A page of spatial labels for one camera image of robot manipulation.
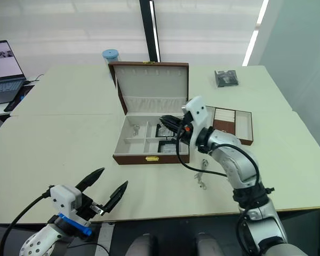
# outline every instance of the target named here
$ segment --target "laptop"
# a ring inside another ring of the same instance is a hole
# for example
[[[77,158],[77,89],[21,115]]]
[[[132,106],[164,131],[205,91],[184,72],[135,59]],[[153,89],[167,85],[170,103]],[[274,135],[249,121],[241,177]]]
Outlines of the laptop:
[[[0,104],[14,99],[26,81],[6,40],[0,41]]]

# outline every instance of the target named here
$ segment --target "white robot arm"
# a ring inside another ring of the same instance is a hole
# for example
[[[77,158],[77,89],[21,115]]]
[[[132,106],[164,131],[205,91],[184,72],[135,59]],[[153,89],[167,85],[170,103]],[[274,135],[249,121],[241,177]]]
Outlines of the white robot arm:
[[[207,110],[202,97],[193,98],[182,110],[183,120],[173,116],[162,116],[160,120],[177,133],[177,144],[180,138],[191,149],[209,154],[222,165],[241,212],[236,231],[243,252],[247,255],[306,256],[287,243],[285,230],[267,196],[274,189],[264,188],[251,153],[241,149],[241,142],[234,135],[206,127]]]
[[[119,186],[104,206],[98,205],[83,191],[93,185],[103,171],[104,168],[101,168],[92,172],[75,187],[50,186],[43,194],[43,198],[50,197],[53,206],[59,213],[54,215],[44,228],[24,242],[19,251],[19,256],[62,256],[75,237],[86,241],[92,237],[89,220],[96,214],[103,215],[111,212],[122,198],[128,184],[128,181],[126,181]],[[4,234],[0,244],[0,256],[4,255],[6,239],[18,219],[14,220]]]

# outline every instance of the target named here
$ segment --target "white table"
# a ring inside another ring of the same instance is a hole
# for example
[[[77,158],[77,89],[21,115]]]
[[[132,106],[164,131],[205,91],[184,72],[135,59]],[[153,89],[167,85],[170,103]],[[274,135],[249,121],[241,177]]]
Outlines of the white table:
[[[123,121],[114,115],[16,116],[0,129],[0,223],[8,223],[50,184],[77,184],[106,167],[86,190],[98,203],[125,180],[123,199],[95,220],[129,220],[238,212],[232,187],[223,177],[204,174],[203,190],[195,172],[180,164],[117,165],[112,158]],[[254,143],[263,183],[278,210],[320,207],[320,147],[292,111],[254,111]],[[203,158],[209,170],[222,168],[210,157],[191,153],[191,166]],[[21,222],[45,222],[57,213],[49,200],[38,203]]]
[[[189,97],[204,95],[207,105],[243,111],[290,111],[264,66],[190,66]],[[236,70],[238,86],[217,87],[215,70]]]
[[[235,69],[239,86],[217,88],[214,71]],[[12,116],[111,114],[120,109],[106,65],[55,66]],[[204,95],[208,105],[244,111],[290,111],[292,108],[263,66],[189,67],[189,97]]]
[[[11,116],[111,114],[121,104],[106,65],[54,66]]]

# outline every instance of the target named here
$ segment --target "open box lid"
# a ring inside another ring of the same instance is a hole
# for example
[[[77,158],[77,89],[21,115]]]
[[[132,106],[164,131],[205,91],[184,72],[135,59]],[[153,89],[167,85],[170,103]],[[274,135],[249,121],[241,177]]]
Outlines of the open box lid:
[[[124,114],[179,113],[188,100],[188,63],[113,61],[108,66]]]
[[[251,112],[206,106],[208,126],[235,135],[242,144],[253,142]]]

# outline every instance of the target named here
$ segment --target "wire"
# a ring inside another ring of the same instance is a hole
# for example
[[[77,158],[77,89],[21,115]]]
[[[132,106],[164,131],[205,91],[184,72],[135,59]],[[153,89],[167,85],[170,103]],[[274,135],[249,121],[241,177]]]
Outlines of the wire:
[[[204,173],[212,173],[212,174],[217,174],[217,175],[220,175],[220,176],[224,176],[224,177],[227,177],[227,175],[223,174],[223,173],[219,173],[219,172],[211,172],[211,171],[205,171],[205,170],[200,170],[200,169],[196,169],[196,168],[193,168],[193,167],[190,167],[188,166],[187,164],[185,164],[181,158],[180,158],[180,155],[179,155],[179,140],[180,140],[180,132],[183,128],[183,124],[181,123],[179,125],[179,128],[178,128],[178,131],[177,131],[177,140],[175,142],[175,149],[176,149],[176,153],[177,153],[177,157],[180,161],[180,163],[185,166],[186,168],[190,169],[190,170],[193,170],[193,171],[196,171],[196,172],[204,172]],[[246,214],[247,212],[250,210],[250,207],[251,205],[253,204],[254,202],[254,194],[255,194],[255,190],[256,188],[258,187],[258,184],[259,184],[259,180],[260,180],[260,171],[258,169],[258,166],[256,164],[256,162],[254,161],[254,159],[252,159],[251,156],[249,156],[249,154],[247,152],[245,152],[244,150],[242,150],[241,148],[235,146],[235,145],[232,145],[232,144],[227,144],[227,143],[223,143],[223,144],[219,144],[219,145],[215,145],[213,146],[213,150],[217,149],[217,148],[221,148],[221,147],[229,147],[229,148],[233,148],[235,150],[237,150],[238,152],[240,152],[242,155],[244,155],[251,163],[252,165],[254,166],[255,168],[255,172],[256,172],[256,181],[255,181],[255,185],[253,186],[253,189],[251,191],[251,194],[250,194],[250,197],[249,197],[249,201],[247,203],[247,207],[244,209],[244,211],[241,213],[241,215],[239,216],[238,220],[237,220],[237,224],[236,224],[236,237],[237,237],[237,241],[242,249],[242,251],[246,254],[246,255],[250,255],[250,253],[246,250],[242,240],[241,240],[241,235],[239,233],[239,229],[241,227],[241,224],[243,223],[243,221],[245,220],[246,218]]]
[[[7,240],[7,237],[9,236],[12,228],[17,224],[17,222],[21,219],[21,217],[30,210],[36,203],[38,203],[40,200],[49,197],[50,191],[43,193],[40,197],[36,198],[32,203],[30,203],[25,209],[22,210],[22,212],[12,221],[12,223],[9,225],[9,227],[6,229],[6,232],[4,233],[3,237],[1,238],[0,242],[0,256],[4,256],[4,249],[5,249],[5,243]]]
[[[84,246],[84,245],[96,245],[96,246],[99,246],[99,247],[103,248],[103,250],[105,250],[108,255],[111,255],[111,254],[109,253],[109,251],[108,251],[103,245],[98,244],[98,243],[85,243],[85,244],[74,245],[74,246],[68,247],[68,249],[70,249],[70,248],[76,248],[76,247],[81,247],[81,246]]]
[[[29,81],[29,82],[35,82],[35,81],[39,81],[38,78],[40,78],[41,76],[43,76],[44,74],[40,74],[39,76],[37,76],[36,79],[32,80],[32,81]]]
[[[196,169],[196,168],[193,168],[191,166],[188,166],[187,164],[185,164],[182,160],[181,160],[181,157],[180,157],[180,154],[179,154],[179,140],[180,140],[180,132],[182,130],[182,127],[183,127],[183,124],[180,124],[179,127],[178,127],[178,131],[177,131],[177,140],[175,142],[175,152],[177,154],[177,157],[179,159],[179,162],[185,166],[187,169],[190,169],[192,171],[195,171],[195,172],[203,172],[203,173],[211,173],[211,174],[216,174],[216,175],[219,175],[219,176],[223,176],[223,177],[227,177],[226,174],[224,173],[220,173],[220,172],[212,172],[212,171],[207,171],[207,170],[201,170],[201,169]]]

